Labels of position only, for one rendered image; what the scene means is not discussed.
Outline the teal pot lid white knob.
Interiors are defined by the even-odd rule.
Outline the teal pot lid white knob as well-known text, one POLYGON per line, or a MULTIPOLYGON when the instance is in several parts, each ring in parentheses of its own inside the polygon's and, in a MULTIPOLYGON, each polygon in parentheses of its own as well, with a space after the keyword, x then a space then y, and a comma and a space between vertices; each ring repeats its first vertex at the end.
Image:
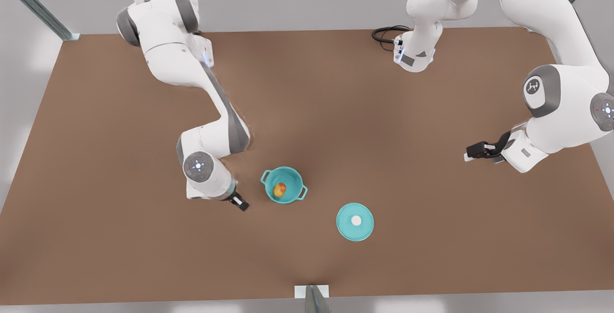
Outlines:
POLYGON ((349 241, 364 241, 374 230, 374 217, 370 210, 357 202, 340 208, 336 216, 336 227, 349 241))

